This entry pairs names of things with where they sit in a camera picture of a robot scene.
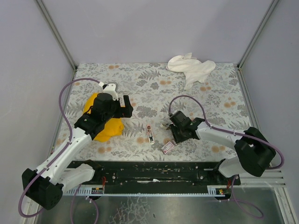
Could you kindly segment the beige stapler magazine part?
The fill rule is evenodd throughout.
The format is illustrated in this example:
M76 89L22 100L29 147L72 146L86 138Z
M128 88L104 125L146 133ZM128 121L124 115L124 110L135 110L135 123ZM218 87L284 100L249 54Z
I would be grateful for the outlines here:
M170 123L162 123L162 124L161 124L161 127L162 127L164 130L169 130L169 129L170 129Z

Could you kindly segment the white red staple box sleeve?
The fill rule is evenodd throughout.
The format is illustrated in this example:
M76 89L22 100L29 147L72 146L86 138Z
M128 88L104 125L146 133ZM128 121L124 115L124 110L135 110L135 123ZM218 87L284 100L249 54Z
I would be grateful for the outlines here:
M162 152L168 154L175 146L173 142L169 141L162 147Z

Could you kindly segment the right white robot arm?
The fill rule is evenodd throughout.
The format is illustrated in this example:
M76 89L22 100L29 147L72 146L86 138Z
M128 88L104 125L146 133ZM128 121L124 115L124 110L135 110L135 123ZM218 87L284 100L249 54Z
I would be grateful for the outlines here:
M201 118L191 120L181 111L170 114L170 121L170 130L177 144L189 139L206 140L235 150L235 157L221 160L215 168L227 178L242 173L261 177L276 155L275 149L254 127L237 133L208 125Z

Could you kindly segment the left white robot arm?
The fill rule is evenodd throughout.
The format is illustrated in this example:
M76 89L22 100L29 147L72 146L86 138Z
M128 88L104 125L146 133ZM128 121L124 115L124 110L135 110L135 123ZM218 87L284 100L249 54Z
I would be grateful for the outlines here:
M113 119L132 117L133 107L128 95L123 97L124 106L112 93L99 93L92 105L75 122L64 146L55 152L36 169L26 169L22 176L23 196L27 196L46 210L54 208L63 193L73 187L90 181L95 168L90 162L65 173L74 157L87 144L92 142Z

